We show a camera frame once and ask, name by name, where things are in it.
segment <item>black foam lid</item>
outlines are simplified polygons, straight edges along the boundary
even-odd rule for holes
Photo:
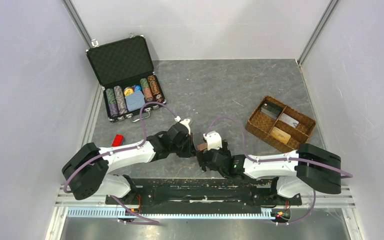
[[[143,36],[93,47],[86,55],[99,83],[104,87],[154,71],[147,41]]]

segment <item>case handle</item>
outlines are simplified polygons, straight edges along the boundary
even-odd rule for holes
[[[148,107],[148,108],[145,108],[144,110],[145,110],[145,112],[148,113],[148,116],[143,116],[142,119],[147,119],[147,118],[151,117],[151,108]],[[136,123],[136,122],[138,122],[140,120],[140,118],[133,120],[133,116],[130,116],[128,118],[130,119],[130,121],[132,123]]]

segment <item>poker chip case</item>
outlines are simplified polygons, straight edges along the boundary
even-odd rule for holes
[[[113,89],[114,87],[116,87],[115,89],[120,89],[117,86],[125,90],[132,86],[141,86],[141,79],[147,79],[148,81],[152,79],[153,85],[149,84],[151,89],[159,90],[159,94],[155,95],[156,97],[153,101],[166,104],[167,100],[160,82],[154,73],[154,65],[143,35],[131,36],[103,45],[98,45],[98,42],[94,39],[92,40],[92,45],[92,48],[86,50],[86,55],[97,80],[102,86],[103,100],[105,101],[106,113],[110,122],[124,119],[130,119],[132,122],[139,120],[139,118],[134,120],[134,116],[139,115],[140,109],[127,110],[124,113],[117,111],[118,114],[114,114],[114,111],[110,113],[110,104],[106,90]],[[143,113],[147,114],[144,114],[142,118],[148,118],[151,115],[151,110],[158,108],[158,104],[147,105],[143,109]]]

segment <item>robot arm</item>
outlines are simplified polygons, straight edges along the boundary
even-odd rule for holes
[[[69,183],[69,187],[76,200],[86,199],[93,194],[122,198],[134,185],[129,182],[128,176],[109,173],[128,165],[165,159],[172,153],[181,158],[194,156],[196,150],[189,124],[190,119],[179,121],[168,131],[148,136],[142,146],[140,146],[142,141],[124,146],[100,148],[92,142],[87,143],[62,168],[62,174],[67,180],[86,161],[103,155],[77,173]]]
[[[202,170],[218,171],[225,178],[261,179],[272,177],[273,195],[292,198],[314,189],[327,194],[341,193],[341,174],[314,164],[292,159],[307,159],[341,168],[341,158],[311,144],[302,144],[291,152],[256,156],[231,155],[228,144],[220,135],[209,132],[205,143],[197,146],[196,156]]]
[[[197,152],[189,125],[190,120],[184,119],[168,131],[148,136],[144,144],[137,142],[109,148],[98,148],[94,143],[85,144],[62,169],[67,180],[81,165],[101,156],[72,178],[69,187],[75,199],[83,200],[93,194],[113,195],[118,198],[134,196],[136,187],[128,176],[110,173],[128,165],[165,159],[172,153],[181,158],[197,156],[202,170],[206,171],[208,168],[218,171],[224,178],[272,177],[273,196],[289,199],[311,189],[327,194],[341,193],[340,173],[314,164],[290,160],[308,159],[340,169],[341,158],[333,153],[310,144],[302,144],[298,150],[284,154],[232,156],[227,141],[222,140],[215,131],[204,135],[205,143],[197,146]]]

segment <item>brown woven basket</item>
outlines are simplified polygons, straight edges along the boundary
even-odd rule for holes
[[[260,108],[263,105],[263,102],[266,100],[283,108],[283,111],[280,115],[285,113],[291,118],[296,119],[299,122],[298,126],[294,128],[279,120],[279,118],[274,120],[273,118],[262,113]],[[315,126],[316,121],[311,117],[308,117],[296,111],[292,107],[267,95],[262,99],[258,107],[249,117],[248,122],[245,125],[245,129],[260,138],[261,140],[263,140],[264,142],[270,144],[277,150],[281,151],[282,153],[287,153],[292,150],[298,149],[300,147],[300,144],[306,143],[307,140],[310,138],[310,135],[312,134]],[[273,127],[277,127],[290,135],[290,139],[287,144],[277,140],[269,134],[272,131]]]

